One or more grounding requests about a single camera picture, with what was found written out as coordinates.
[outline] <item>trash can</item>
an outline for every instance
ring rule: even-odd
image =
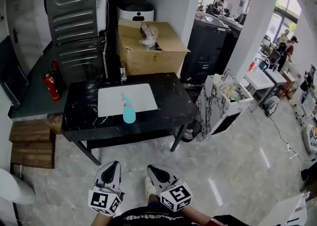
[[[31,204],[35,201],[33,189],[19,178],[0,169],[0,179],[0,197],[22,205]]]

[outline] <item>person's foot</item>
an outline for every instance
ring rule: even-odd
[[[155,186],[152,184],[152,181],[151,181],[150,177],[147,176],[147,177],[145,178],[145,196],[146,196],[147,200],[149,199],[149,196],[150,196],[151,194],[156,195],[156,193],[157,193],[157,189],[156,189]]]

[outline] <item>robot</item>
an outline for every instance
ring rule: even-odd
[[[190,204],[193,194],[173,170],[164,166],[148,165],[148,174],[162,204],[174,212]],[[118,161],[100,168],[93,188],[89,190],[88,206],[98,213],[112,217],[124,196],[120,183],[121,165]]]

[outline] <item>blue spray bottle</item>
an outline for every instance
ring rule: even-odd
[[[126,95],[124,95],[123,93],[121,93],[122,96],[122,100],[121,101],[125,101],[124,104],[124,108],[123,108],[123,120],[124,122],[131,124],[135,121],[135,110],[132,106],[131,101],[128,99],[128,97]]]

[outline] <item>open cardboard box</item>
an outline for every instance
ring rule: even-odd
[[[177,73],[189,50],[167,22],[146,22],[158,29],[157,43],[162,51],[146,50],[141,22],[120,19],[118,23],[118,54],[128,75]]]

